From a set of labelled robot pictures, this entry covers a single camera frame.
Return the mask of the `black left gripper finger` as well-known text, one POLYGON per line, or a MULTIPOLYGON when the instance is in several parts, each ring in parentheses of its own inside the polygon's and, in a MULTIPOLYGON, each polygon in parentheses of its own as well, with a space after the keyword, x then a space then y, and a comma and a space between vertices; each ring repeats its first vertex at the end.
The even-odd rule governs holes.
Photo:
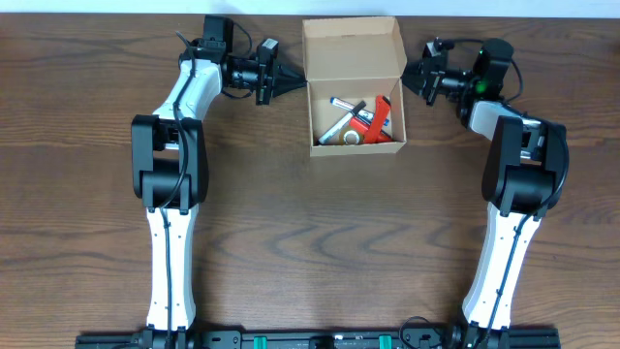
POLYGON ((307 80, 305 76, 289 68, 284 64, 278 66, 278 78, 276 88, 278 90, 295 90, 305 87, 307 80))
POLYGON ((273 88, 273 97, 274 98, 280 97, 286 93, 292 92, 302 87, 303 87, 302 84, 285 84, 285 85, 275 86, 273 88))

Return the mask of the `orange utility knife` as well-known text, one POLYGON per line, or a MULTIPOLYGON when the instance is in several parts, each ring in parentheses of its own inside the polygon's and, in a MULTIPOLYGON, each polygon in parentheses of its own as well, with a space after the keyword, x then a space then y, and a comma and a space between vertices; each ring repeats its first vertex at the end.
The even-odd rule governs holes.
POLYGON ((364 134, 363 142, 365 144, 387 143, 391 141, 391 137, 383 133, 383 126, 391 109, 390 101, 384 95, 378 95, 375 102, 376 108, 374 117, 368 130, 364 134))

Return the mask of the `black whiteboard marker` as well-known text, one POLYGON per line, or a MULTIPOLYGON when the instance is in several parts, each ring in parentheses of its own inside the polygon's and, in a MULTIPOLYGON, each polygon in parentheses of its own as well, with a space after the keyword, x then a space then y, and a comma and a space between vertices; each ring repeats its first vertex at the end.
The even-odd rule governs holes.
POLYGON ((340 130, 354 116, 356 116, 366 106, 366 103, 364 101, 361 101, 356 105, 352 105, 338 98, 332 98, 330 102, 333 106, 344 109, 347 113, 342 118, 340 118, 331 128, 329 128, 322 136, 319 137, 318 139, 319 144, 326 144, 333 136, 338 134, 340 130))

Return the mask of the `blue whiteboard marker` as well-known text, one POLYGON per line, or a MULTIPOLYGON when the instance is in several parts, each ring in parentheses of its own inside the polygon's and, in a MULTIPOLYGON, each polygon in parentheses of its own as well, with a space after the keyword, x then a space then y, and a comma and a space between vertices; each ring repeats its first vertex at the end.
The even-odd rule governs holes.
MULTIPOLYGON (((344 127, 344 125, 345 125, 344 119, 349 114, 349 112, 352 111, 356 106, 359 106, 359 105, 365 106, 365 102, 364 101, 360 101, 357 105, 354 105, 352 103, 349 103, 349 102, 344 101, 342 99, 339 99, 337 97, 331 97, 330 98, 330 103, 333 106, 338 107, 340 109, 343 109, 343 110, 345 110, 347 112, 336 124, 334 124, 330 128, 330 131, 335 131, 335 130, 342 129, 344 127)), ((371 111, 366 110, 365 108, 362 108, 361 110, 359 110, 357 112, 355 117, 358 117, 362 121, 364 121, 365 123, 371 125, 371 123, 373 121, 373 118, 374 118, 374 113, 371 112, 371 111)))

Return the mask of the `cardboard box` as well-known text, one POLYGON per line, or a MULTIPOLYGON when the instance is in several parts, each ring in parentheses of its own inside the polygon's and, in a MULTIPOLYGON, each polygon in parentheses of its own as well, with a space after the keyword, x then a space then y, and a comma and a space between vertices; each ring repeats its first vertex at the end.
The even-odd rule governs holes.
POLYGON ((393 16, 305 19, 302 21, 303 68, 307 80, 312 157, 395 153, 406 144, 401 77, 407 63, 398 21, 393 16), (354 105, 364 101, 375 112, 384 95, 391 109, 383 126, 392 141, 343 145, 340 134, 326 144, 318 139, 347 112, 331 97, 354 105))

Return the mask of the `red black stapler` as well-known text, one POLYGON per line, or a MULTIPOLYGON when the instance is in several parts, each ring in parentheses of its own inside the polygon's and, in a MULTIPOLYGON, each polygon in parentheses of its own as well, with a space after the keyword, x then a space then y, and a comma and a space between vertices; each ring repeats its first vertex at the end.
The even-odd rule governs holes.
MULTIPOLYGON (((364 121, 362 121, 360 118, 358 117, 353 117, 350 121, 350 126, 358 131, 359 133, 361 133, 363 136, 366 134, 366 132, 369 130, 370 125, 365 123, 364 121)), ((392 138, 385 133, 384 131, 381 131, 377 141, 379 143, 388 143, 392 141, 392 138)))

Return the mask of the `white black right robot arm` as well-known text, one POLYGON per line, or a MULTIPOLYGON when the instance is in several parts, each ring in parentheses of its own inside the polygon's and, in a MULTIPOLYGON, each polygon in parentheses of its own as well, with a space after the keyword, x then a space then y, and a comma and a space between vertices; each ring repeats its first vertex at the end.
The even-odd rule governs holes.
POLYGON ((429 106, 443 95, 469 131, 490 141, 481 194, 487 225, 474 281, 454 322, 419 327, 419 338, 401 333, 408 348, 558 348, 547 326, 511 326, 513 293, 529 243, 559 201, 570 166, 564 125, 518 111, 503 96, 504 78, 517 67, 512 45, 477 40, 469 70, 452 69, 456 39, 428 42, 420 60, 407 64, 402 81, 429 106))

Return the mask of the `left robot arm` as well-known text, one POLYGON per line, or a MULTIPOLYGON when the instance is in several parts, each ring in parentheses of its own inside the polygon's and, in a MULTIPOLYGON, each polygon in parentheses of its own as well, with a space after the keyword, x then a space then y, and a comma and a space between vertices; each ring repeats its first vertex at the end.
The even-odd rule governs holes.
POLYGON ((233 55, 229 17, 206 16, 200 37, 184 43, 179 76, 165 102, 131 124, 134 192, 146 210, 152 243, 152 288, 146 328, 130 348, 197 348, 192 287, 193 232, 208 188, 202 122, 228 88, 257 105, 299 89, 303 74, 277 59, 279 44, 265 39, 244 57, 233 55))

